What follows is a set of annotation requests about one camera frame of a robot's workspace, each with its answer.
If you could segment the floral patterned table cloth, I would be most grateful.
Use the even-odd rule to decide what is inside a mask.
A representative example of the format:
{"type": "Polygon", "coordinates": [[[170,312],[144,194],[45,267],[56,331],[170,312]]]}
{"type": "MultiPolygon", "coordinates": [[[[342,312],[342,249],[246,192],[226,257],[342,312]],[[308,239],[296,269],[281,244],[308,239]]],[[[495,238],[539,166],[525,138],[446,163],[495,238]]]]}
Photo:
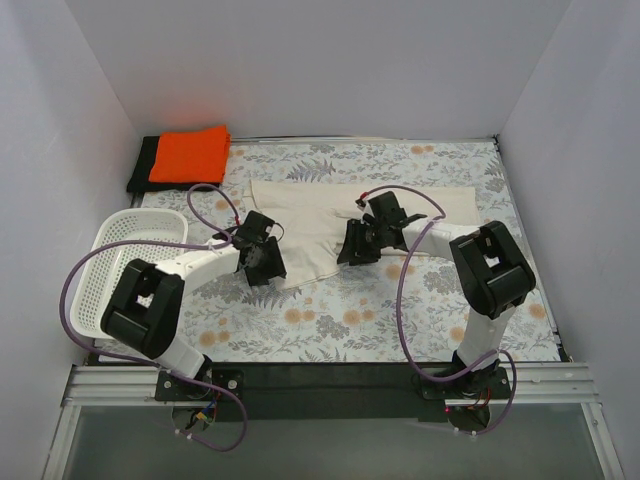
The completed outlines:
{"type": "MultiPolygon", "coordinates": [[[[495,144],[254,143],[231,148],[220,193],[148,193],[141,205],[181,212],[189,241],[227,226],[248,207],[252,181],[395,184],[407,204],[416,188],[471,187],[482,222],[522,232],[495,144]]],[[[448,361],[469,317],[454,265],[425,256],[390,255],[286,291],[251,288],[227,275],[186,299],[180,333],[216,362],[448,361]]]]}

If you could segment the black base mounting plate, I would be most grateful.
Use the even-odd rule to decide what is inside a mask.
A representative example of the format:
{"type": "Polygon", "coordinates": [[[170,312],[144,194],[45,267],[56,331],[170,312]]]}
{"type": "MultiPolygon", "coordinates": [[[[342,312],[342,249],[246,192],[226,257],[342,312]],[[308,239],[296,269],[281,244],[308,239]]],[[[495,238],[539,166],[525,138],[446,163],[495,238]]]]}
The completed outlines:
{"type": "Polygon", "coordinates": [[[473,380],[433,384],[404,363],[217,363],[202,380],[229,390],[217,418],[241,420],[235,400],[252,420],[450,418],[483,428],[489,409],[509,398],[505,368],[473,380]]]}

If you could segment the white plastic laundry basket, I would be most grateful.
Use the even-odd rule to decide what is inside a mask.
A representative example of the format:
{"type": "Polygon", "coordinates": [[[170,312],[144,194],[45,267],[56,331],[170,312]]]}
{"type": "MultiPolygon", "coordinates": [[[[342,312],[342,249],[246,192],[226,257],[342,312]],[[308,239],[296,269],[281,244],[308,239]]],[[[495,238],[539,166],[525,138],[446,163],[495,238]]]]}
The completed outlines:
{"type": "Polygon", "coordinates": [[[93,247],[118,241],[126,244],[102,252],[85,264],[70,310],[70,323],[77,334],[106,339],[100,321],[125,266],[134,259],[149,263],[172,259],[183,251],[162,243],[184,243],[187,236],[187,219],[169,209],[125,209],[107,218],[93,247]]]}

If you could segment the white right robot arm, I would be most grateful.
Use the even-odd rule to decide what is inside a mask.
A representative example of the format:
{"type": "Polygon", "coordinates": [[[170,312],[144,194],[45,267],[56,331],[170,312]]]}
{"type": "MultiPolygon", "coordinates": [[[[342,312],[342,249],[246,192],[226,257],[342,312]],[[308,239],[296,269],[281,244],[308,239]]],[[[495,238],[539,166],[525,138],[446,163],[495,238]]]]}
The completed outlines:
{"type": "Polygon", "coordinates": [[[516,309],[536,286],[535,274],[508,228],[499,221],[484,225],[459,225],[434,199],[434,215],[409,215],[400,205],[396,187],[376,187],[355,203],[362,215],[346,226],[339,264],[349,266],[377,262],[383,250],[417,253],[453,263],[469,319],[460,345],[448,369],[427,373],[413,359],[404,333],[402,302],[409,263],[399,274],[396,289],[396,328],[401,349],[417,376],[433,385],[451,385],[464,397],[475,397],[489,384],[505,351],[502,338],[516,309]]]}

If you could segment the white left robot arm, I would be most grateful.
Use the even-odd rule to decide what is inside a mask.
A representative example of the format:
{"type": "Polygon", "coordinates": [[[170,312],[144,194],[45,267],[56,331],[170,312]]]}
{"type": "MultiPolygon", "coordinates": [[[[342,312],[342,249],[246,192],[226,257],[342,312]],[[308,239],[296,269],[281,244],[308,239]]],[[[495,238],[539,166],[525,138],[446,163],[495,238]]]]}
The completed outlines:
{"type": "Polygon", "coordinates": [[[188,398],[205,398],[213,386],[207,370],[211,361],[178,336],[183,300],[216,278],[236,272],[242,272],[250,286],[284,279],[278,239],[271,234],[276,225],[251,211],[240,225],[175,258],[131,260],[106,304],[102,332],[178,374],[178,387],[188,398]]]}

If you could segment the cream white t shirt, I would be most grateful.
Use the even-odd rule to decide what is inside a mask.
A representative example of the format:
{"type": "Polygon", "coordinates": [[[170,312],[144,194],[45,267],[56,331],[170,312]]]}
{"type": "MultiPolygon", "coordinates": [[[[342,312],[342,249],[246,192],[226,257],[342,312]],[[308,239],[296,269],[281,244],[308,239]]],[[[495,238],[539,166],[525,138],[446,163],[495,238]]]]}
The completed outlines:
{"type": "MultiPolygon", "coordinates": [[[[285,278],[274,281],[285,291],[329,278],[339,271],[337,257],[346,235],[347,221],[359,218],[355,200],[370,185],[278,183],[252,180],[244,192],[245,206],[271,218],[284,228],[279,249],[285,278]]],[[[480,213],[473,187],[421,187],[427,197],[395,190],[397,200],[409,215],[434,217],[438,207],[453,224],[477,225],[480,213]]]]}

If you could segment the orange folded t shirt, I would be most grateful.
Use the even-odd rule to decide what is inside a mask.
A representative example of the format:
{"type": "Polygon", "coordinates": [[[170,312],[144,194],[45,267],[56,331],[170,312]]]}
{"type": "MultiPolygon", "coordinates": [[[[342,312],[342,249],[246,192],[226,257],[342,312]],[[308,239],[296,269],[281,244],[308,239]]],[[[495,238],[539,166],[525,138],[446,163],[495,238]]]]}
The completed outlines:
{"type": "Polygon", "coordinates": [[[159,137],[149,174],[152,183],[221,183],[229,158],[231,135],[225,125],[159,137]]]}

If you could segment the black folded t shirt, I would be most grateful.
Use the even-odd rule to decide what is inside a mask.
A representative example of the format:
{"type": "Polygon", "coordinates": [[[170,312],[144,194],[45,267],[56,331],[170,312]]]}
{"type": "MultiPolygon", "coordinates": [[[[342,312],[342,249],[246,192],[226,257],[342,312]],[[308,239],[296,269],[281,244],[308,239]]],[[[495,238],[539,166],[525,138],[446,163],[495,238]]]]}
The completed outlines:
{"type": "Polygon", "coordinates": [[[189,190],[199,183],[152,183],[149,174],[155,161],[160,136],[147,136],[143,139],[138,159],[126,187],[129,193],[147,193],[164,190],[189,190]]]}

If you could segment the aluminium front frame rail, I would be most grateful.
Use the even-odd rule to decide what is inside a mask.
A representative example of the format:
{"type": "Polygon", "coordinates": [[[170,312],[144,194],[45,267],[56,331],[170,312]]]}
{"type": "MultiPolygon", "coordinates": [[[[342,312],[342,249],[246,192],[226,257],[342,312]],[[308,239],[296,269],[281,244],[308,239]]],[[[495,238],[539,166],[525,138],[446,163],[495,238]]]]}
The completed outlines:
{"type": "MultiPolygon", "coordinates": [[[[227,363],[214,368],[215,383],[228,387],[244,403],[259,393],[322,394],[407,392],[411,398],[442,400],[463,405],[476,398],[504,404],[509,391],[522,404],[581,404],[599,400],[588,366],[583,363],[525,362],[517,373],[500,370],[477,393],[430,386],[401,363],[227,363]]],[[[101,365],[72,369],[63,401],[75,405],[138,405],[203,403],[211,397],[157,369],[142,366],[101,365]]]]}

